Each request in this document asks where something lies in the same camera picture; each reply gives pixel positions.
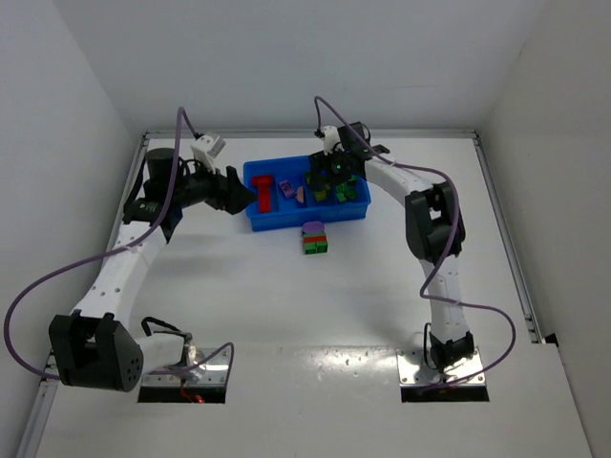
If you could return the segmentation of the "purple printed lego brick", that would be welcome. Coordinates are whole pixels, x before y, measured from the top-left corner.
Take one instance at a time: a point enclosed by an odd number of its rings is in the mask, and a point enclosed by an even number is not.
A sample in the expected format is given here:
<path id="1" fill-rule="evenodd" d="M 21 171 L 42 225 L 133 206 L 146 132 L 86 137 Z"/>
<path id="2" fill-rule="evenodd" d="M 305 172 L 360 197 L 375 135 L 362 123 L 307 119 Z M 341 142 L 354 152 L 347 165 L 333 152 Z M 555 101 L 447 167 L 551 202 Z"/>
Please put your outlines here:
<path id="1" fill-rule="evenodd" d="M 279 187 L 286 198 L 293 198 L 295 196 L 295 190 L 289 180 L 280 181 Z"/>

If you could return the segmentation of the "purple round lego brick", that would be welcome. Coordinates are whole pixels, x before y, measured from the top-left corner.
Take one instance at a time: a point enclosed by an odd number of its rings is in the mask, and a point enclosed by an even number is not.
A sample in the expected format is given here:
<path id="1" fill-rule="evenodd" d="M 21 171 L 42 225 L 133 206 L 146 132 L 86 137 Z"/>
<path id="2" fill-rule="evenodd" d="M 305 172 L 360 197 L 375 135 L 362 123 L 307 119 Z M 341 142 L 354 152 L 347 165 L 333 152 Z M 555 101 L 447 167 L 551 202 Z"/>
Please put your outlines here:
<path id="1" fill-rule="evenodd" d="M 303 224 L 302 233 L 304 235 L 322 234 L 325 232 L 325 225 L 320 221 L 309 221 Z"/>

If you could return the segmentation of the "green red striped lego stack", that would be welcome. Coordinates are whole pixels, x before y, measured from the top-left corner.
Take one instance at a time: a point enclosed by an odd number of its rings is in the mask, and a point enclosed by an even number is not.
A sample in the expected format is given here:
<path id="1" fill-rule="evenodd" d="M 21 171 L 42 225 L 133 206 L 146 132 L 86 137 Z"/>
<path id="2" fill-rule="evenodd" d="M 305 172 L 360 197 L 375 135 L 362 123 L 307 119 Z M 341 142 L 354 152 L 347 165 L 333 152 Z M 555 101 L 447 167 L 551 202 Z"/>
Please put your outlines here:
<path id="1" fill-rule="evenodd" d="M 305 255 L 321 254 L 328 251 L 328 240 L 325 233 L 304 233 L 303 250 Z"/>

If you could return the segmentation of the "red curved lego brick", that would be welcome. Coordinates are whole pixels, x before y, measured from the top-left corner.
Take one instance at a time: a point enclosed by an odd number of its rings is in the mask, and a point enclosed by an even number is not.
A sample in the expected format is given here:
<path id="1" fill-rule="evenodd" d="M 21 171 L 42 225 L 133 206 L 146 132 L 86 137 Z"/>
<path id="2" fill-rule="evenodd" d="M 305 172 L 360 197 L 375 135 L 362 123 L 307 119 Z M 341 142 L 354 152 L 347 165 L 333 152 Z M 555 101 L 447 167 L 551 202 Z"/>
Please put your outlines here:
<path id="1" fill-rule="evenodd" d="M 257 189 L 262 187 L 270 187 L 274 183 L 274 177 L 272 175 L 263 175 L 252 177 L 252 185 Z"/>

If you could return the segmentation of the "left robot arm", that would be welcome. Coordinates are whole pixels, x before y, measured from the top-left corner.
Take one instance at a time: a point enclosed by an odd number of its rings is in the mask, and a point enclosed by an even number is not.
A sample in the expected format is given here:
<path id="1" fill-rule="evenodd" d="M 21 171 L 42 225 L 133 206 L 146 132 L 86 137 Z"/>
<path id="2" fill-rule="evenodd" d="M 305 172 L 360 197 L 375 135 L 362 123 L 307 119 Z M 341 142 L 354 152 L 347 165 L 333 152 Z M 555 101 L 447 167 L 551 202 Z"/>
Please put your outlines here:
<path id="1" fill-rule="evenodd" d="M 129 392 L 144 376 L 201 381 L 209 358 L 198 352 L 190 333 L 151 317 L 142 321 L 144 337 L 129 332 L 138 291 L 184 209 L 205 203 L 237 215 L 257 199 L 234 167 L 220 171 L 198 159 L 190 163 L 193 171 L 172 148 L 145 154 L 123 206 L 113 255 L 73 311 L 55 316 L 49 326 L 63 385 Z"/>

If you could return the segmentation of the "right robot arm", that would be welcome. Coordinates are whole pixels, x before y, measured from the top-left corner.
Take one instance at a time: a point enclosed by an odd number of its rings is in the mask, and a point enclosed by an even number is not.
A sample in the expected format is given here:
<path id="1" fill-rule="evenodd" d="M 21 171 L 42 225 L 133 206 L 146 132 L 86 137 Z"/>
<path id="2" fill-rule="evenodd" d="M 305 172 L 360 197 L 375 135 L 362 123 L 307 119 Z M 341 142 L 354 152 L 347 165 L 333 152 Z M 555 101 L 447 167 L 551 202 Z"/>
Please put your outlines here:
<path id="1" fill-rule="evenodd" d="M 434 183 L 382 158 L 389 150 L 372 146 L 364 138 L 361 123 L 340 128 L 326 125 L 317 128 L 315 135 L 323 141 L 323 150 L 309 157 L 309 184 L 314 190 L 361 177 L 393 197 L 405 211 L 407 245 L 426 276 L 421 296 L 431 304 L 425 363 L 443 373 L 471 357 L 474 338 L 459 304 L 457 279 L 465 231 L 461 221 L 453 227 L 453 218 L 460 211 L 451 185 L 446 181 Z"/>

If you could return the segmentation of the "blue divided plastic bin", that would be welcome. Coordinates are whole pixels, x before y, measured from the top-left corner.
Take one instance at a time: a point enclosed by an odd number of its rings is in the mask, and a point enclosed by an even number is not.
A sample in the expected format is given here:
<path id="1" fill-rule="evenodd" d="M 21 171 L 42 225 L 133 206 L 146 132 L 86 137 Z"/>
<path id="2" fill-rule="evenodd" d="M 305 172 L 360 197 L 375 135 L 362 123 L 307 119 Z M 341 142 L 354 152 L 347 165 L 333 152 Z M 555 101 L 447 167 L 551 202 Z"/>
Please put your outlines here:
<path id="1" fill-rule="evenodd" d="M 259 193 L 253 183 L 255 177 L 273 177 L 273 185 L 268 187 L 270 211 L 261 213 L 258 201 L 251 203 L 245 210 L 254 232 L 302 226 L 313 220 L 336 222 L 366 217 L 371 197 L 368 184 L 362 178 L 358 177 L 354 183 L 355 199 L 340 202 L 335 189 L 331 188 L 327 199 L 317 200 L 306 184 L 309 169 L 308 156 L 287 156 L 244 163 L 243 183 L 255 194 Z M 285 180 L 294 190 L 304 188 L 304 203 L 284 195 L 279 183 Z"/>

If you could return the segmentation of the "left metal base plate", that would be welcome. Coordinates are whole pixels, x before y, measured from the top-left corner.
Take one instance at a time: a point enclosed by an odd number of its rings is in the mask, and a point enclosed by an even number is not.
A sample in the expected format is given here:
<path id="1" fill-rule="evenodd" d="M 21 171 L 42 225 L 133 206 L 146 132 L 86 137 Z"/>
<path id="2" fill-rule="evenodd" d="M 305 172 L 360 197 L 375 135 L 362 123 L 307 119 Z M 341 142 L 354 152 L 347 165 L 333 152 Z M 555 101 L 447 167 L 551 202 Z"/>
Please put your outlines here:
<path id="1" fill-rule="evenodd" d="M 189 388 L 221 388 L 227 381 L 227 375 L 233 364 L 231 346 L 228 345 L 220 350 L 214 357 L 214 348 L 193 346 L 188 353 L 189 364 L 204 361 L 190 372 L 184 374 L 147 374 L 142 378 L 142 387 L 152 388 L 178 388 L 181 382 Z"/>

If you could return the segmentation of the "metal base plate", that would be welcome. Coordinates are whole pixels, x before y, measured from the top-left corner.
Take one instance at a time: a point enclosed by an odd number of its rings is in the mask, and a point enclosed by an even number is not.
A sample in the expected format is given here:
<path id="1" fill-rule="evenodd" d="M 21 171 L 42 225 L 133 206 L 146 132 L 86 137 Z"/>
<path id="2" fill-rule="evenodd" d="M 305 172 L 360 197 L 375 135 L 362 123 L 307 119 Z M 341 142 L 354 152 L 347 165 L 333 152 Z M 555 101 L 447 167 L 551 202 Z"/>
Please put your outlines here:
<path id="1" fill-rule="evenodd" d="M 188 353 L 189 364 L 204 361 L 190 372 L 184 374 L 147 374 L 142 378 L 142 387 L 152 388 L 178 388 L 181 382 L 189 388 L 221 388 L 227 381 L 227 375 L 233 364 L 231 346 L 228 345 L 220 350 L 214 357 L 214 348 L 193 346 Z"/>
<path id="2" fill-rule="evenodd" d="M 458 385 L 459 387 L 486 385 L 486 376 L 482 372 L 483 364 L 478 349 L 475 350 L 473 356 L 462 358 L 444 368 L 442 372 L 426 365 L 423 350 L 420 347 L 398 349 L 396 359 L 401 387 L 439 385 L 457 379 L 464 379 Z"/>

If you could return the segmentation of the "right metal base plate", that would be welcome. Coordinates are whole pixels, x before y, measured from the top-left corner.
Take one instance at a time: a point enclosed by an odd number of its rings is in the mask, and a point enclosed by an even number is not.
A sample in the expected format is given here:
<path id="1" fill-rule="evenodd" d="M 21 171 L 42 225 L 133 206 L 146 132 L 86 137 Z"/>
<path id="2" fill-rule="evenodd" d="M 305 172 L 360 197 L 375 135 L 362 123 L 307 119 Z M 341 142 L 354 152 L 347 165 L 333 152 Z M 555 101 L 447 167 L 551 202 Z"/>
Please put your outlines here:
<path id="1" fill-rule="evenodd" d="M 439 385 L 457 379 L 464 379 L 458 385 L 459 387 L 486 385 L 486 376 L 482 372 L 483 364 L 478 349 L 475 350 L 473 356 L 462 358 L 444 368 L 442 372 L 426 365 L 423 350 L 420 347 L 398 349 L 396 359 L 401 387 Z"/>

